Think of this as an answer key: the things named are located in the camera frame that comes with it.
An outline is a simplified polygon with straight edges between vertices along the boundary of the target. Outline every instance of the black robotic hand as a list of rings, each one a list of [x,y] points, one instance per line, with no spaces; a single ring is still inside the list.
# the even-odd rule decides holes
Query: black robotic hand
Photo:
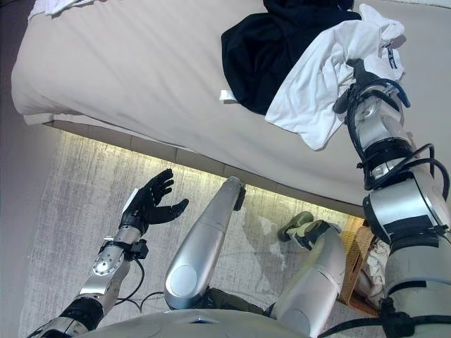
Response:
[[[180,216],[188,205],[187,199],[174,206],[158,206],[163,196],[172,192],[172,177],[172,170],[166,169],[139,189],[122,214],[119,227],[136,227],[144,234],[149,224],[167,223]]]

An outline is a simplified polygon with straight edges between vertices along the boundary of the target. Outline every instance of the white cloth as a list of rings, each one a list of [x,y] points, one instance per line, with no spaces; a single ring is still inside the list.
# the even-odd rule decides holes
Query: white cloth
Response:
[[[366,260],[366,274],[371,279],[372,286],[366,295],[367,300],[378,308],[379,300],[384,297],[385,265],[387,264],[390,247],[378,240],[374,249],[369,252]]]
[[[94,2],[94,0],[36,0],[35,5],[28,16],[28,20],[39,13],[45,13],[45,15],[55,15],[63,9],[88,4],[90,2]]]
[[[362,20],[342,22],[316,37],[288,73],[266,114],[266,121],[299,134],[315,150],[343,122],[344,116],[332,107],[354,82],[347,60],[361,58],[367,71],[391,80],[400,79],[404,71],[394,49],[397,69],[391,68],[385,48],[404,33],[402,23],[384,18],[366,4],[359,10]]]

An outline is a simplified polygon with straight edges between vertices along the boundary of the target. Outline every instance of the laundry basket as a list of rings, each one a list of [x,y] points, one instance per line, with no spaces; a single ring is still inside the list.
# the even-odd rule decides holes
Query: laundry basket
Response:
[[[378,311],[354,292],[359,271],[368,256],[374,235],[365,220],[352,216],[343,230],[342,238],[345,243],[346,271],[345,281],[338,300],[351,308],[376,317]]]

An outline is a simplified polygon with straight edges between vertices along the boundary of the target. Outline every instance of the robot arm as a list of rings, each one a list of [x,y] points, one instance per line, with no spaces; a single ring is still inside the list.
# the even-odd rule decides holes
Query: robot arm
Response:
[[[123,211],[118,232],[114,237],[105,237],[86,283],[69,307],[59,317],[50,320],[38,337],[84,334],[94,330],[113,308],[130,262],[144,259],[147,255],[146,241],[140,237],[146,233],[149,224],[174,220],[188,205],[188,200],[184,199],[174,206],[158,207],[162,197],[172,190],[172,176],[170,169],[165,170],[133,192]]]
[[[357,82],[347,95],[347,127],[362,160],[365,189],[371,190],[363,207],[373,233],[390,245],[381,317],[450,315],[450,212],[445,203],[450,179],[433,158],[432,144],[413,149],[400,123],[400,102],[409,102],[399,84],[368,80],[359,61],[353,64]],[[427,149],[430,158],[419,159]],[[434,166],[442,173],[442,189],[434,180]],[[450,335],[449,325],[428,324],[410,325],[410,333]],[[402,326],[384,325],[384,330],[388,337],[404,337],[402,331],[409,325]]]

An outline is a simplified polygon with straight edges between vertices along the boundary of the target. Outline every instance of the black strap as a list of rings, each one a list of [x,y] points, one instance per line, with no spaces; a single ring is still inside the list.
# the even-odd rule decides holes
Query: black strap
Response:
[[[413,335],[417,325],[425,324],[451,324],[451,315],[420,315],[418,317],[409,317],[406,313],[397,313],[398,316],[389,318],[362,318],[349,320],[338,324],[329,330],[321,333],[318,338],[324,338],[331,334],[354,329],[362,326],[393,326],[403,327],[404,335],[398,337],[410,337]]]
[[[134,242],[132,244],[125,242],[117,242],[117,241],[107,241],[104,245],[101,246],[99,250],[99,254],[107,247],[107,246],[119,246],[124,250],[125,259],[131,261],[133,259],[145,259],[147,254],[149,253],[149,248],[146,245],[147,241],[145,239],[140,239],[138,242]]]

